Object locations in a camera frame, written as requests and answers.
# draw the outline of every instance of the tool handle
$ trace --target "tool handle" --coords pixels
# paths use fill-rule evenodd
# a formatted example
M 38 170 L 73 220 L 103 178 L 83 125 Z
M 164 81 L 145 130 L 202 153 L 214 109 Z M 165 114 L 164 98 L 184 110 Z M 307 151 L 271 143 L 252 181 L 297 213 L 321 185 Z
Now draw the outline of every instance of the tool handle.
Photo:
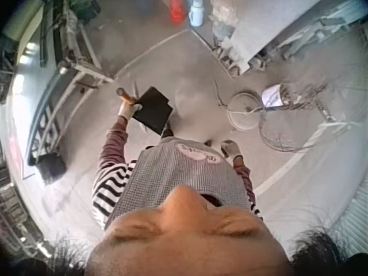
M 116 90 L 116 94 L 125 102 L 127 102 L 130 105 L 134 105 L 136 102 L 135 100 L 125 91 L 124 88 L 118 88 Z

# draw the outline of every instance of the forehead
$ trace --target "forehead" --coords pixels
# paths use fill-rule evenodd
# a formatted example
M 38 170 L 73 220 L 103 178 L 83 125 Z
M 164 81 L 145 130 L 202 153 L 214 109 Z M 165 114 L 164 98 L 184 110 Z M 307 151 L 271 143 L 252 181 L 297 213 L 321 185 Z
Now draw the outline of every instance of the forehead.
M 198 235 L 165 237 L 147 243 L 104 242 L 91 255 L 87 272 L 111 276 L 244 275 L 246 271 L 246 275 L 278 275 L 285 266 L 285 254 L 267 239 Z

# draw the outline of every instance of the white glove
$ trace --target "white glove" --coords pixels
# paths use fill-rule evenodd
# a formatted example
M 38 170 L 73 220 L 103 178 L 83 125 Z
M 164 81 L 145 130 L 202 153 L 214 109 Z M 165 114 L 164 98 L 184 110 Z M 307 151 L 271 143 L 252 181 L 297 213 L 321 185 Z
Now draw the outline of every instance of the white glove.
M 134 113 L 141 109 L 142 105 L 130 105 L 129 103 L 123 101 L 118 115 L 123 116 L 127 121 L 129 121 L 133 117 Z
M 239 146 L 232 140 L 222 141 L 221 151 L 225 155 L 225 158 L 230 157 L 231 160 L 234 160 L 238 156 L 242 156 Z

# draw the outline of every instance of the white bottle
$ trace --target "white bottle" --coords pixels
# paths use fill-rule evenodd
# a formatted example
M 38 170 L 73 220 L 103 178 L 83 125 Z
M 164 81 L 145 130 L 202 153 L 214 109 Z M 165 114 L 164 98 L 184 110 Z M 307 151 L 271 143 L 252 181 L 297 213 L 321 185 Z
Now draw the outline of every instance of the white bottle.
M 189 13 L 190 24 L 193 27 L 201 26 L 203 24 L 204 14 L 203 0 L 194 0 Z

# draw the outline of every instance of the gray apron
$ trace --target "gray apron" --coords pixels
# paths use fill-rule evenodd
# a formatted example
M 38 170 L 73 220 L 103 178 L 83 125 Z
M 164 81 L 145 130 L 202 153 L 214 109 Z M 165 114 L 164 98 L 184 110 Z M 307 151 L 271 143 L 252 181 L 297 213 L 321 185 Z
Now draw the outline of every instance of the gray apron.
M 217 151 L 195 141 L 168 137 L 142 151 L 105 229 L 126 212 L 159 206 L 182 184 L 224 206 L 250 209 L 242 178 Z

